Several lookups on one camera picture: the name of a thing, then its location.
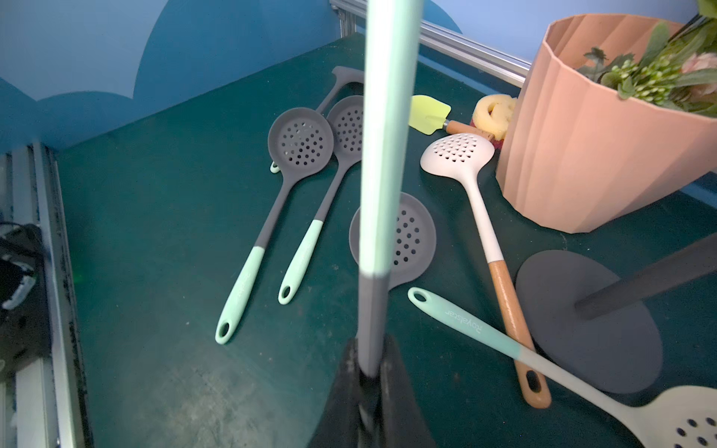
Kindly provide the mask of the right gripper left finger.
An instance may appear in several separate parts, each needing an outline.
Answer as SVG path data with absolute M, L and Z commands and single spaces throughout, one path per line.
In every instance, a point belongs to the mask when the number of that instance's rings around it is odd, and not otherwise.
M 361 446 L 360 378 L 357 340 L 343 351 L 319 423 L 307 447 Z

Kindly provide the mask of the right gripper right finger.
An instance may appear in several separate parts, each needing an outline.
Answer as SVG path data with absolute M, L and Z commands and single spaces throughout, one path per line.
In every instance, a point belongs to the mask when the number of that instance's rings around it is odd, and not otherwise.
M 380 363 L 380 447 L 435 447 L 403 363 L 399 345 L 385 336 Z

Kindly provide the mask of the cream skimmer mint handle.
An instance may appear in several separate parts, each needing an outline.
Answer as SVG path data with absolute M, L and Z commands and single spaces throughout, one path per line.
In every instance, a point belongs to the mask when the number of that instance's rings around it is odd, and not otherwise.
M 676 386 L 644 406 L 623 405 L 445 298 L 420 287 L 409 289 L 407 296 L 426 315 L 527 365 L 597 406 L 617 419 L 645 447 L 716 445 L 714 388 Z

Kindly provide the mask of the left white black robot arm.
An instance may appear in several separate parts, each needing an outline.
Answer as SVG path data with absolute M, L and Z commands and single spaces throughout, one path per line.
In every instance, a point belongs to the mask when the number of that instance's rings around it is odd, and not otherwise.
M 52 350 L 45 250 L 35 224 L 1 223 L 1 380 Z

